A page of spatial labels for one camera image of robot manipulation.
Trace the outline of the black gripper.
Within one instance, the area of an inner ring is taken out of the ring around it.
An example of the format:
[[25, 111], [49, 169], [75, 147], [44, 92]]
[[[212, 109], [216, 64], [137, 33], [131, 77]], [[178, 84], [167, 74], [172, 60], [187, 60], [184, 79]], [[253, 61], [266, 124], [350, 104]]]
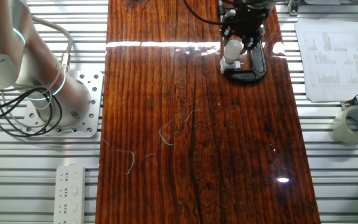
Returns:
[[265, 34], [263, 23], [269, 17], [268, 1], [226, 1], [235, 14], [226, 14], [222, 20], [221, 37], [229, 40], [232, 35], [240, 37], [244, 50], [252, 50]]

